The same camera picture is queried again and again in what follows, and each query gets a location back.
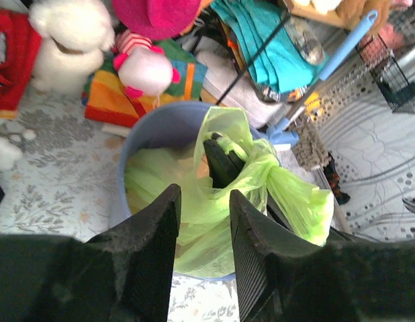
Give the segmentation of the green trash bag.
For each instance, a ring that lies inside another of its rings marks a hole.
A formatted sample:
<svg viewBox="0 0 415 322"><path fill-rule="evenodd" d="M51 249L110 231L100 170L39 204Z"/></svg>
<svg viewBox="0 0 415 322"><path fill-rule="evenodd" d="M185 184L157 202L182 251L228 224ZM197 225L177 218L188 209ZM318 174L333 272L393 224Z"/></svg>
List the green trash bag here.
<svg viewBox="0 0 415 322"><path fill-rule="evenodd" d="M245 161L238 177L215 189L203 141L218 133L225 152ZM230 193L240 191L259 211L273 198L298 237L323 246L329 235L334 197L280 165L266 139L253 138L244 111L211 107L194 142L184 148L142 148L127 161L124 187L129 207L139 211L169 185L181 188L181 224L174 271L197 278L234 272L230 232Z"/></svg>

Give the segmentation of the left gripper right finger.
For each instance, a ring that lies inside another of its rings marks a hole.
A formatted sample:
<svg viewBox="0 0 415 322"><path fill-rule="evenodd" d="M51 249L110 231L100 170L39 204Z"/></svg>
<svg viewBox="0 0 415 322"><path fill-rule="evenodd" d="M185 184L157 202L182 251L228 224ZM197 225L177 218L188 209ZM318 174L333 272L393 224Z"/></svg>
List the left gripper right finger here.
<svg viewBox="0 0 415 322"><path fill-rule="evenodd" d="M316 246L230 195L241 321L415 321L415 241Z"/></svg>

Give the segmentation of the rainbow striped cloth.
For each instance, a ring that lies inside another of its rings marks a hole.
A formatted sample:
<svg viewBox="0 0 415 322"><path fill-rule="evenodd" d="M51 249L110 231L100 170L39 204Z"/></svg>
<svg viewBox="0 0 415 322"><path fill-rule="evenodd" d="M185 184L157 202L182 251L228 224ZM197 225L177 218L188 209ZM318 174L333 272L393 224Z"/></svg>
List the rainbow striped cloth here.
<svg viewBox="0 0 415 322"><path fill-rule="evenodd" d="M157 43L165 56L181 75L181 80L158 98L142 96L128 98L124 93L112 59L108 58L102 67L93 73L85 85L81 102L85 106L85 117L93 121L132 127L141 117L155 107L177 101L198 101L207 67L199 63L176 41L169 39Z"/></svg>

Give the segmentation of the teal folded cloth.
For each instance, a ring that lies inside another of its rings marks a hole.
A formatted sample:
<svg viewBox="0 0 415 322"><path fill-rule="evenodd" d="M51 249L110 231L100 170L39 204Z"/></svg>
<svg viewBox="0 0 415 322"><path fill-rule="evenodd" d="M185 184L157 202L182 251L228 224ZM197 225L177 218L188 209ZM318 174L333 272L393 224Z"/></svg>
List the teal folded cloth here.
<svg viewBox="0 0 415 322"><path fill-rule="evenodd" d="M211 8L235 33L246 61L281 23L283 12L266 1L214 1ZM325 64L305 61L281 29L248 70L256 84L284 93L312 84Z"/></svg>

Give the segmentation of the brown teddy bear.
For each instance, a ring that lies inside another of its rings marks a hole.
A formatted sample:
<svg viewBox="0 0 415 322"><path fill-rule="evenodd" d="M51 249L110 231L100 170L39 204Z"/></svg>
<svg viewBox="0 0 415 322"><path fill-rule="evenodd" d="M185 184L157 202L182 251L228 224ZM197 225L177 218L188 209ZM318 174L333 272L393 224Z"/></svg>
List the brown teddy bear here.
<svg viewBox="0 0 415 322"><path fill-rule="evenodd" d="M345 28L352 30L370 11L377 11L377 19L368 31L375 36L387 23L392 1L390 0L344 0L336 8L336 12L344 23Z"/></svg>

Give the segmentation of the magenta cloth bag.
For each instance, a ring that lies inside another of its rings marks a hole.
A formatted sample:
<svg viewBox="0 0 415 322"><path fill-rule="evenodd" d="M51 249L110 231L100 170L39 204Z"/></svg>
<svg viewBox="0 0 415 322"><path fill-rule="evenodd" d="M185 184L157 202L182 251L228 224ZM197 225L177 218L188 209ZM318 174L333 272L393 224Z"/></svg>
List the magenta cloth bag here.
<svg viewBox="0 0 415 322"><path fill-rule="evenodd" d="M195 20L201 1L115 0L113 10L133 33L163 40L178 36Z"/></svg>

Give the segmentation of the white shoe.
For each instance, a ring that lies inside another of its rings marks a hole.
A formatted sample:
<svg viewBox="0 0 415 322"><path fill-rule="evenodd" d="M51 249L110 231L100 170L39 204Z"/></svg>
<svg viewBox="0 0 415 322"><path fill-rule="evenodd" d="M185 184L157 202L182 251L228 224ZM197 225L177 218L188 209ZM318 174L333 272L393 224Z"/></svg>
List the white shoe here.
<svg viewBox="0 0 415 322"><path fill-rule="evenodd" d="M237 76L232 61L213 52L200 51L196 55L198 62L207 67L201 98L205 102L215 103ZM230 92L222 99L221 106L240 107L246 111L249 123L255 128L271 125L287 111L284 103L264 103L246 77L242 77Z"/></svg>

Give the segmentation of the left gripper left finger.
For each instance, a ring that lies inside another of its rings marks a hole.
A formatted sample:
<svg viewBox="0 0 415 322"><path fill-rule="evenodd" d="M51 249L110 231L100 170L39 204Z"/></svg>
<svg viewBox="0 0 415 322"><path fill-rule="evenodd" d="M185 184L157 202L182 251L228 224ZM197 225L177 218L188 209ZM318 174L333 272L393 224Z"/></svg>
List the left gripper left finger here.
<svg viewBox="0 0 415 322"><path fill-rule="evenodd" d="M181 189L81 242L0 234L0 321L166 321Z"/></svg>

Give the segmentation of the pink plush doll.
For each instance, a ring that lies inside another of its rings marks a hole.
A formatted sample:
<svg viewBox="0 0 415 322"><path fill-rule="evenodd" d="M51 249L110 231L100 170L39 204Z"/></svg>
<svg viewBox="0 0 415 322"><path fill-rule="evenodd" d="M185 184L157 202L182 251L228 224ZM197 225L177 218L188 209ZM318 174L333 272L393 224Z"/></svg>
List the pink plush doll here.
<svg viewBox="0 0 415 322"><path fill-rule="evenodd" d="M129 98L158 97L181 75L162 48L144 36L125 30L116 36L113 67Z"/></svg>

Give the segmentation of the blue trash bin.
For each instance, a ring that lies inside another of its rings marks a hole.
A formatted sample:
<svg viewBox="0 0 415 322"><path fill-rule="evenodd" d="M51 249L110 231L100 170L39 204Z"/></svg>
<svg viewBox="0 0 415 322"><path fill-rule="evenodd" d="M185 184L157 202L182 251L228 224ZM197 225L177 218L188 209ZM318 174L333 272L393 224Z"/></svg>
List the blue trash bin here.
<svg viewBox="0 0 415 322"><path fill-rule="evenodd" d="M201 123L212 106L202 102L171 103L144 116L131 129L124 142L118 165L118 203L120 208L112 212L109 224L114 227L139 211L129 207L124 187L124 170L127 161L142 148L184 148L194 142ZM261 139L249 126L255 139ZM234 272L221 278L202 278L208 280L229 280Z"/></svg>

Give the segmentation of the yellow plush toy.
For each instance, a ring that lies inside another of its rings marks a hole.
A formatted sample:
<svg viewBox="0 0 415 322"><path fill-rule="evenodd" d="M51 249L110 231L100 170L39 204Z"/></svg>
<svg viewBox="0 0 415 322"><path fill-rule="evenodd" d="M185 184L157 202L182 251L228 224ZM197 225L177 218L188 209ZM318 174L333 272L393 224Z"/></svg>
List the yellow plush toy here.
<svg viewBox="0 0 415 322"><path fill-rule="evenodd" d="M324 113L321 102L319 94L314 91L305 101L304 115L309 117L312 121L316 121Z"/></svg>

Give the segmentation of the white plush sheep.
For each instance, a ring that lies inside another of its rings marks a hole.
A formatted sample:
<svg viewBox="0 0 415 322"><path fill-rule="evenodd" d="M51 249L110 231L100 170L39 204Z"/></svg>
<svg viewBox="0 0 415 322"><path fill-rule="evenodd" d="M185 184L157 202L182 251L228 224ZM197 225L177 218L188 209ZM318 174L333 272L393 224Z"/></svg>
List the white plush sheep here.
<svg viewBox="0 0 415 322"><path fill-rule="evenodd" d="M42 38L32 86L41 93L80 95L114 45L107 7L102 1L37 1L29 22Z"/></svg>

